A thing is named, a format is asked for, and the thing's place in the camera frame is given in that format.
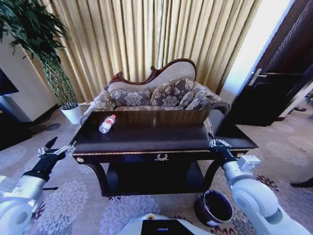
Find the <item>curtain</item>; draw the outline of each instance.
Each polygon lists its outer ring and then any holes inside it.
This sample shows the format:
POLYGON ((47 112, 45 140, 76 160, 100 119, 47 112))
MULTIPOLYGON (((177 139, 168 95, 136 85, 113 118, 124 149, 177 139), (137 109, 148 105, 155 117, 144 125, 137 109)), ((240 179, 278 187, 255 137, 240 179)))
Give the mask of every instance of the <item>curtain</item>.
POLYGON ((69 29, 59 52, 79 102, 90 102, 123 71, 144 81, 150 66, 177 58, 219 92, 261 0, 40 0, 69 29))

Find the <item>dark wooden door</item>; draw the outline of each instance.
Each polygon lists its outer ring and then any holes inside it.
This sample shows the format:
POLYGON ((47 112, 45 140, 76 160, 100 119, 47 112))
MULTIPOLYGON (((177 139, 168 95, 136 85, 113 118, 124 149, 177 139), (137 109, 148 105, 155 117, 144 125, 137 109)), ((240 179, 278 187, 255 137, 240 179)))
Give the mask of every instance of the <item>dark wooden door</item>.
POLYGON ((313 0, 296 0, 234 102, 231 118, 236 124, 271 125, 312 81, 312 64, 313 0))

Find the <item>sofa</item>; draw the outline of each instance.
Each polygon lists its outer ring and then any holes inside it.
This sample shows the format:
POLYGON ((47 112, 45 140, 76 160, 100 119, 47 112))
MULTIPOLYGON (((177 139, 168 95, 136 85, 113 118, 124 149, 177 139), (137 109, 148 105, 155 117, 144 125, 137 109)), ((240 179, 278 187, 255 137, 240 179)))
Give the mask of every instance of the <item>sofa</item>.
MULTIPOLYGON (((174 60, 157 70, 151 67, 143 82, 130 82, 123 72, 116 74, 81 117, 86 121, 93 111, 201 110, 218 109, 224 115, 230 104, 196 82, 196 66, 189 59, 174 60)), ((212 133, 209 120, 205 126, 212 133)))

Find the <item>brass handle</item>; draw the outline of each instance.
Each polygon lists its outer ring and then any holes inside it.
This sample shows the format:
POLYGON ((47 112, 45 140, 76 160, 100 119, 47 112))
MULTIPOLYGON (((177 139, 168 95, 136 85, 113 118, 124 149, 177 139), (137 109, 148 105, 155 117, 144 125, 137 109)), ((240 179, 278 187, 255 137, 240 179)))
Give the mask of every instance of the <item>brass handle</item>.
POLYGON ((237 153, 237 158, 241 158, 244 155, 244 153, 237 153))
POLYGON ((85 160, 83 158, 78 157, 76 158, 76 161, 78 161, 79 163, 83 163, 85 160))
POLYGON ((167 154, 164 155, 164 158, 160 158, 161 154, 158 154, 155 161, 168 161, 167 154))

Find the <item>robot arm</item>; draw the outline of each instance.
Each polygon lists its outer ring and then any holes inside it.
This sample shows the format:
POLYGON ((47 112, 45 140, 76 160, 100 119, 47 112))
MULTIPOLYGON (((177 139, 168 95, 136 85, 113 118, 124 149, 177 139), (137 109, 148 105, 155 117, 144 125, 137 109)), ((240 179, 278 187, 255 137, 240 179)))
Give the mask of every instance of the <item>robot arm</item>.
POLYGON ((43 186, 55 164, 73 153, 73 145, 51 149, 56 138, 39 149, 41 158, 18 182, 0 176, 0 234, 22 235, 32 224, 32 216, 43 202, 43 186))
POLYGON ((223 158, 222 168, 235 204, 248 216, 258 235, 310 235, 302 225, 292 220, 279 205, 274 192, 253 178, 253 169, 261 162, 255 156, 239 160, 221 140, 211 140, 211 150, 223 158))

